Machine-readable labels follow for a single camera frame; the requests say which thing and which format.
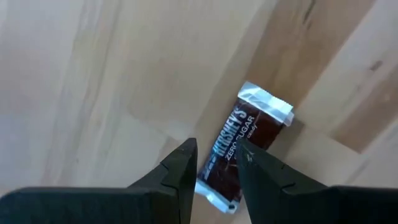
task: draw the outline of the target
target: wooden surface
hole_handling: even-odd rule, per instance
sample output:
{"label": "wooden surface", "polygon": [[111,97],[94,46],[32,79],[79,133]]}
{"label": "wooden surface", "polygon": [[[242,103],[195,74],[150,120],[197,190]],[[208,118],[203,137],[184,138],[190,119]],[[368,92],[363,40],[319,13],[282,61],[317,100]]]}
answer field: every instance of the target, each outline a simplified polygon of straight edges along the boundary
{"label": "wooden surface", "polygon": [[[125,187],[187,137],[202,164],[245,80],[295,106],[270,152],[398,187],[395,0],[0,0],[0,194]],[[192,223],[249,223],[195,196]]]}

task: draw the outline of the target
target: light wood plank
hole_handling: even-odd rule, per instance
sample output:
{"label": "light wood plank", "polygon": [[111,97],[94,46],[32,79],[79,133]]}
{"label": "light wood plank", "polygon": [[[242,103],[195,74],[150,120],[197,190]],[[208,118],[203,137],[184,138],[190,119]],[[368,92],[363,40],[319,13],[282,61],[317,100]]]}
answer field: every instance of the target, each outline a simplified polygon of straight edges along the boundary
{"label": "light wood plank", "polygon": [[269,1],[126,3],[135,18],[129,25],[137,80],[131,83],[131,114],[185,140],[253,15]]}
{"label": "light wood plank", "polygon": [[41,185],[82,2],[2,1],[0,189]]}
{"label": "light wood plank", "polygon": [[[297,117],[305,124],[335,136],[358,152],[363,151],[394,116],[393,103],[386,103],[386,110],[372,116],[372,123],[362,114],[370,113],[368,110],[376,106],[374,103],[383,100],[384,96],[376,93],[378,88],[385,87],[383,83],[394,83],[398,18],[393,8],[397,6],[396,1],[390,0],[380,0],[374,5],[297,110]],[[357,126],[349,134],[351,122],[371,126]]]}
{"label": "light wood plank", "polygon": [[345,183],[363,163],[348,147],[299,121],[281,132],[269,152],[325,185]]}
{"label": "light wood plank", "polygon": [[279,1],[248,79],[298,106],[373,2]]}
{"label": "light wood plank", "polygon": [[[57,103],[53,137],[42,179],[44,184],[84,185],[89,181],[88,176],[79,179],[75,175],[90,172],[91,161],[83,163],[86,167],[76,173],[76,167],[81,164],[76,163],[76,160],[91,157],[76,154],[80,153],[82,147],[86,151],[96,150],[93,144],[98,144],[98,140],[95,138],[100,138],[101,133],[98,132],[103,131],[104,117],[98,117],[99,111],[95,107],[97,102],[108,101],[112,96],[110,94],[105,99],[101,98],[102,85],[113,86],[117,81],[117,77],[106,80],[104,68],[118,13],[119,1],[86,1],[83,5]],[[94,131],[97,133],[90,133],[92,123],[96,124]]]}
{"label": "light wood plank", "polygon": [[361,155],[364,159],[363,165],[346,184],[367,187],[398,187],[398,176],[396,163],[398,145],[398,119],[393,121],[375,141]]}

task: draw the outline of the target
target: candy wrapper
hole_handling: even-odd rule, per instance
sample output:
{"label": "candy wrapper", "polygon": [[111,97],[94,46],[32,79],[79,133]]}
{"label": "candy wrapper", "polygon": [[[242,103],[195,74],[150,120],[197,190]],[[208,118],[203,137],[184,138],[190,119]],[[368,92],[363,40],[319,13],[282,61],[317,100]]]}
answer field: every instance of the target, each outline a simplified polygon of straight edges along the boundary
{"label": "candy wrapper", "polygon": [[242,198],[236,165],[236,144],[248,139],[264,150],[284,126],[290,126],[293,106],[246,82],[233,110],[197,176],[195,192],[225,213],[234,213]]}

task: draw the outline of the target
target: candy bar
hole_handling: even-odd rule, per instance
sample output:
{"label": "candy bar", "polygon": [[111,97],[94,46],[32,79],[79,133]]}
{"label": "candy bar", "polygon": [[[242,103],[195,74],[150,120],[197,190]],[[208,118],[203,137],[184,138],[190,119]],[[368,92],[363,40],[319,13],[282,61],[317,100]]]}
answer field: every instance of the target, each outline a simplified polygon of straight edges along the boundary
{"label": "candy bar", "polygon": [[242,198],[236,165],[237,140],[248,139],[268,149],[282,128],[290,126],[292,110],[293,106],[246,82],[197,176],[195,192],[222,212],[234,213]]}

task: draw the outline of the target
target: wood grain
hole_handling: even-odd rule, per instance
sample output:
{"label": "wood grain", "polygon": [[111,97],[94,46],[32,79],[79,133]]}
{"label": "wood grain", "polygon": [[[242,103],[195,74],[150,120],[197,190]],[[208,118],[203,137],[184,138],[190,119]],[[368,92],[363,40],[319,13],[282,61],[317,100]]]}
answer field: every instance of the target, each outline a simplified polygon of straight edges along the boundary
{"label": "wood grain", "polygon": [[279,1],[248,79],[298,106],[373,2]]}
{"label": "wood grain", "polygon": [[[363,152],[386,128],[386,120],[394,116],[394,108],[379,111],[381,114],[374,114],[371,121],[362,114],[382,101],[383,96],[378,92],[395,80],[398,30],[393,8],[397,6],[396,1],[390,0],[375,3],[297,109],[297,117],[305,124],[336,137],[358,152]],[[352,128],[352,122],[363,127],[357,126],[352,129],[354,133],[348,133],[345,130]]]}
{"label": "wood grain", "polygon": [[253,15],[262,4],[272,9],[275,1],[156,2],[162,7],[153,7],[154,2],[125,6],[135,17],[129,24],[134,52],[128,59],[136,80],[130,109],[134,117],[183,141]]}
{"label": "wood grain", "polygon": [[326,185],[344,184],[363,163],[350,148],[300,121],[284,129],[269,152]]}
{"label": "wood grain", "polygon": [[[114,80],[117,80],[104,82],[104,64],[108,59],[119,12],[118,4],[118,1],[87,1],[81,9],[72,54],[57,102],[51,150],[42,180],[45,184],[73,183],[73,175],[77,175],[74,169],[79,166],[77,161],[92,158],[89,155],[76,155],[84,153],[80,151],[93,149],[90,144],[97,144],[95,137],[101,136],[101,127],[105,124],[103,117],[96,116],[98,98],[102,85],[112,88]],[[82,172],[89,172],[89,167],[85,168]]]}
{"label": "wood grain", "polygon": [[398,115],[398,67],[333,133],[333,137],[358,152],[366,149]]}
{"label": "wood grain", "polygon": [[397,176],[397,146],[398,146],[398,119],[395,119],[379,137],[373,141],[368,150],[363,153],[366,157],[364,164],[352,174],[350,185],[368,187],[398,186]]}

